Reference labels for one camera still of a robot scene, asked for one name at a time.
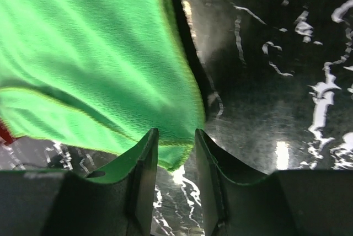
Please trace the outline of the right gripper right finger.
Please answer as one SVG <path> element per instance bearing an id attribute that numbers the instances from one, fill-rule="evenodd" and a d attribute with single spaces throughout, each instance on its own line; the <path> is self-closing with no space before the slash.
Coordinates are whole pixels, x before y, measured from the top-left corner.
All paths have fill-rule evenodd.
<path id="1" fill-rule="evenodd" d="M 206 235 L 352 235 L 352 171 L 261 173 L 195 132 Z"/>

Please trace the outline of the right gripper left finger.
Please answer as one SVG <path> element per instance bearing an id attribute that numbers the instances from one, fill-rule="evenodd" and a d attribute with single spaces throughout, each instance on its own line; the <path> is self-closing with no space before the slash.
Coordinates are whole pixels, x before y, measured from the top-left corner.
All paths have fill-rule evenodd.
<path id="1" fill-rule="evenodd" d="M 68 170 L 1 171 L 1 235 L 149 235 L 159 132 L 81 177 Z"/>

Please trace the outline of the green towel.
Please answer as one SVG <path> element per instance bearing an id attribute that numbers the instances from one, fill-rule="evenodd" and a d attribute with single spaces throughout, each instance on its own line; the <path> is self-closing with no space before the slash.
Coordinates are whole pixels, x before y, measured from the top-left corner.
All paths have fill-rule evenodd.
<path id="1" fill-rule="evenodd" d="M 116 155 L 156 128 L 172 172 L 205 124 L 189 60 L 180 0 L 1 0 L 1 122 Z"/>

